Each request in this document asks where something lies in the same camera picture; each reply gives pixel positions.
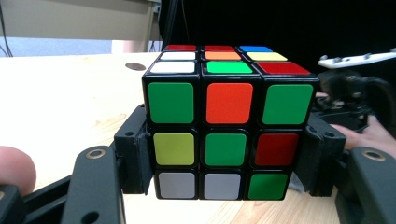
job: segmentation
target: rubik's cube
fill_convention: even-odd
[[[158,198],[285,197],[317,76],[267,47],[169,45],[142,82]]]

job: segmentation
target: human hand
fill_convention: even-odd
[[[388,153],[396,160],[396,140],[376,117],[369,116],[368,125],[362,133],[356,133],[344,126],[332,124],[336,130],[346,136],[345,149],[372,147]]]
[[[35,164],[24,152],[0,146],[0,185],[14,185],[22,196],[35,188]]]

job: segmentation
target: wooden table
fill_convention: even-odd
[[[141,76],[158,53],[0,58],[0,145],[28,153],[36,188],[70,175],[78,153],[109,145],[143,103]],[[127,223],[339,223],[334,196],[289,190],[282,202],[167,201],[125,195]]]

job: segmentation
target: gray floor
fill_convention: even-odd
[[[5,49],[4,38],[0,37]],[[111,40],[8,37],[7,42],[14,57],[111,53]],[[6,57],[1,50],[0,57]]]

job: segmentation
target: table surface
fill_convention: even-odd
[[[141,76],[158,53],[0,58],[0,145],[28,153],[36,189],[71,175],[76,156],[108,146],[143,104]],[[284,201],[158,200],[125,195],[127,223],[339,223],[332,197],[289,189]]]

